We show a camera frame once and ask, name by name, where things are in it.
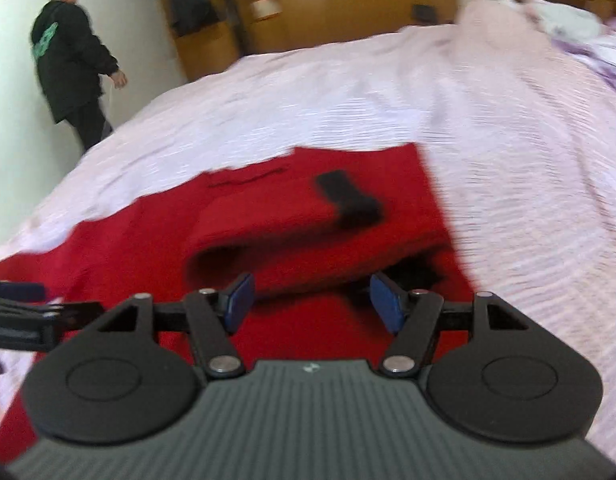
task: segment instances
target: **white bedsheet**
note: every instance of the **white bedsheet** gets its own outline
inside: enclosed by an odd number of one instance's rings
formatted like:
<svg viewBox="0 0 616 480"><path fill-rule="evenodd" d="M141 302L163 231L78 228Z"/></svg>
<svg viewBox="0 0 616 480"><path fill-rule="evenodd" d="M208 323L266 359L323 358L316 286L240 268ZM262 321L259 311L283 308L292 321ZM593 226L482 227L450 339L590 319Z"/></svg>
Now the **white bedsheet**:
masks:
<svg viewBox="0 0 616 480"><path fill-rule="evenodd" d="M600 370L589 437L616 460L616 93L501 4L473 0L458 25L250 57L168 92L91 150L0 259L205 170L404 142L423 147L474 282Z"/></svg>

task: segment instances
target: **pillow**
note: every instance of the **pillow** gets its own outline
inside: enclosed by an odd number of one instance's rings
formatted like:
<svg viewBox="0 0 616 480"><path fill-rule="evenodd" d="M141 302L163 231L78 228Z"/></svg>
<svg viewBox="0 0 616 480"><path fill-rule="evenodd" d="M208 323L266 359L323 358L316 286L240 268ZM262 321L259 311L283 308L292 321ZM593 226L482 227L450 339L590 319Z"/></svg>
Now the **pillow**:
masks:
<svg viewBox="0 0 616 480"><path fill-rule="evenodd" d="M606 32L601 20L592 12L545 0L522 0L526 14L537 27L557 40L581 43Z"/></svg>

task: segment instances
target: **red cloth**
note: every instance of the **red cloth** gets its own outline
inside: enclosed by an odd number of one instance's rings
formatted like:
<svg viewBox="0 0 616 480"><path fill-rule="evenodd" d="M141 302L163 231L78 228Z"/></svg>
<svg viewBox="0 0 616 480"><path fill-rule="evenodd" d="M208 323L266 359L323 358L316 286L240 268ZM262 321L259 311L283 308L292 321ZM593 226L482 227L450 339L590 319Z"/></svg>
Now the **red cloth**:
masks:
<svg viewBox="0 0 616 480"><path fill-rule="evenodd" d="M335 206L313 181L333 170L345 170L379 200L381 222L338 227ZM452 301L471 298L415 146L362 153L299 148L240 170L201 174L109 218L82 222L53 251L0 262L0 279L43 282L51 297L109 308L144 291L155 301L176 301L248 270L265 297L233 338L248 366L261 358L376 363L390 336L372 308L351 306L337 285L422 252L442 277L436 292ZM451 335L438 350L464 340ZM163 334L160 342L190 360L181 334ZM0 427L0 461L33 438L17 396Z"/></svg>

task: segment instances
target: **black strap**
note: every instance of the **black strap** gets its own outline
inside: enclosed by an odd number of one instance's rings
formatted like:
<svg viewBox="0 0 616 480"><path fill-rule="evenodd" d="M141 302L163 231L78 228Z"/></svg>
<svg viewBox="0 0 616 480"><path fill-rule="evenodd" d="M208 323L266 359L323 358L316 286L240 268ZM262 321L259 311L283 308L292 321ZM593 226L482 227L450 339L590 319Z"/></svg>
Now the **black strap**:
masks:
<svg viewBox="0 0 616 480"><path fill-rule="evenodd" d="M57 13L59 12L59 9L61 9L64 5L70 5L70 4L67 4L65 2L57 2L57 5L52 10L52 12L48 14L48 18L46 20L46 25L44 26L44 30L47 30L48 27L50 27L54 22L56 22L55 18L57 16Z"/></svg>
<svg viewBox="0 0 616 480"><path fill-rule="evenodd" d="M376 198L363 194L355 187L343 170L320 174L315 178L317 186L339 212L342 229L367 227L381 221L382 205Z"/></svg>

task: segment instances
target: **black hoodie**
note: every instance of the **black hoodie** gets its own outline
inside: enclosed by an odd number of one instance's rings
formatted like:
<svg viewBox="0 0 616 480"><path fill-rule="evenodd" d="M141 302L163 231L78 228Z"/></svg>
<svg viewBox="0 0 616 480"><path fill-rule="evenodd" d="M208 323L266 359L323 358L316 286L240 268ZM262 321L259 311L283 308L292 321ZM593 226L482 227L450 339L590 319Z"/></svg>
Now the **black hoodie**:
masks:
<svg viewBox="0 0 616 480"><path fill-rule="evenodd" d="M101 96L99 74L118 70L117 60L92 33L88 15L80 6L47 3L30 39L37 76L57 123Z"/></svg>

